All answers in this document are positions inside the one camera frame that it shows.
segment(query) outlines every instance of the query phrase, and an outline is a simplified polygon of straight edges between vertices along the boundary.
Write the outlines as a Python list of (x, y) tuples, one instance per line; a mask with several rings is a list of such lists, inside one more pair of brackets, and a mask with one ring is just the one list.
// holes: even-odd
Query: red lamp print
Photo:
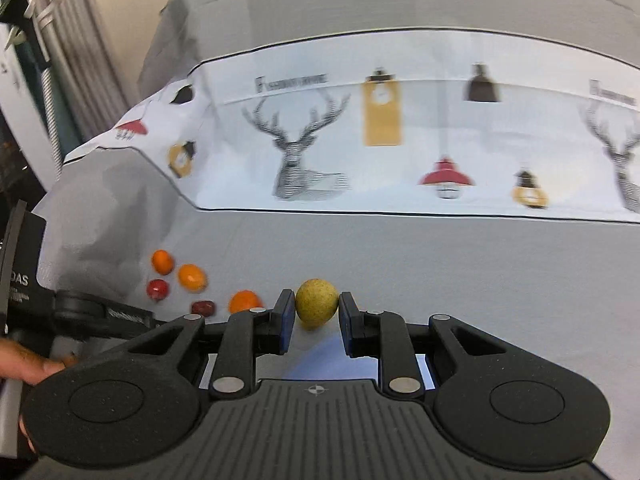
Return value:
[(136, 135), (146, 135), (149, 133), (149, 130), (146, 129), (145, 123), (142, 122), (142, 119), (145, 117), (146, 110), (149, 108), (150, 104), (151, 101), (146, 103), (145, 111), (142, 112), (142, 117), (140, 117), (139, 119), (135, 119), (127, 123), (118, 124), (115, 127), (116, 139), (131, 140)]
[(451, 199), (460, 196), (462, 186), (474, 186), (474, 181), (460, 173), (456, 163), (444, 156), (436, 163), (435, 171), (426, 174), (420, 184), (436, 186), (436, 193), (440, 198)]

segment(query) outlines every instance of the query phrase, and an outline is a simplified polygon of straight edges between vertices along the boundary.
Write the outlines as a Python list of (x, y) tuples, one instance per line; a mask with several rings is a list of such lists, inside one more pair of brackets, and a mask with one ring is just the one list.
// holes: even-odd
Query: red berry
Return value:
[(191, 303), (191, 313), (204, 317), (213, 316), (216, 313), (216, 304), (209, 300), (194, 301)]
[(164, 300), (169, 295), (169, 284), (165, 280), (151, 280), (146, 286), (146, 294), (154, 301)]

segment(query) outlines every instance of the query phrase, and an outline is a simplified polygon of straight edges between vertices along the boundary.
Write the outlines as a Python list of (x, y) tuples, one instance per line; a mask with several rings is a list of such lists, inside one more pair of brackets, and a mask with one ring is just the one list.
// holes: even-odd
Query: cherry tomato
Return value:
[(164, 300), (169, 295), (169, 284), (165, 280), (151, 280), (146, 286), (146, 294), (154, 301)]
[(174, 259), (167, 251), (160, 249), (151, 256), (151, 265), (158, 274), (165, 276), (174, 270)]
[(229, 312), (232, 314), (259, 307), (262, 307), (262, 300), (252, 290), (240, 290), (229, 301)]
[(191, 303), (191, 313), (204, 317), (213, 316), (216, 313), (216, 304), (209, 300), (194, 301)]

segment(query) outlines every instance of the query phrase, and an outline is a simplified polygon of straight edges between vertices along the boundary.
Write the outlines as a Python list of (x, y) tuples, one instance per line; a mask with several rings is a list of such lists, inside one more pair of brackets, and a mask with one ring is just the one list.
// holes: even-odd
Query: green speckled fruit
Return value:
[(338, 291), (329, 282), (306, 280), (296, 293), (296, 312), (304, 328), (314, 330), (329, 321), (338, 310)]

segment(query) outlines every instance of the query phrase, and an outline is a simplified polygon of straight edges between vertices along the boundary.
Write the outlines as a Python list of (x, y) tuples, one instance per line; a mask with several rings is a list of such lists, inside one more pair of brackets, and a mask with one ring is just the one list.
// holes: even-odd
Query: table surface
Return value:
[[(48, 222), (42, 285), (101, 294), (161, 319), (210, 299), (218, 304), (212, 321), (222, 321), (236, 290), (254, 290), (268, 307), (283, 288), (316, 277), (352, 292), (362, 310), (397, 312), (407, 322), (458, 317), (597, 384), (612, 421), (596, 463), (613, 478), (638, 476), (637, 225), (199, 211), (132, 150), (67, 166), (36, 212)], [(145, 286), (158, 248), (178, 265), (203, 267), (208, 289), (188, 294), (174, 272), (171, 295), (153, 304)], [(258, 377), (303, 373), (310, 351), (335, 355), (327, 349), (338, 334), (337, 317), (314, 332), (297, 324), (289, 353), (259, 358)], [(370, 373), (362, 366), (340, 373)]]

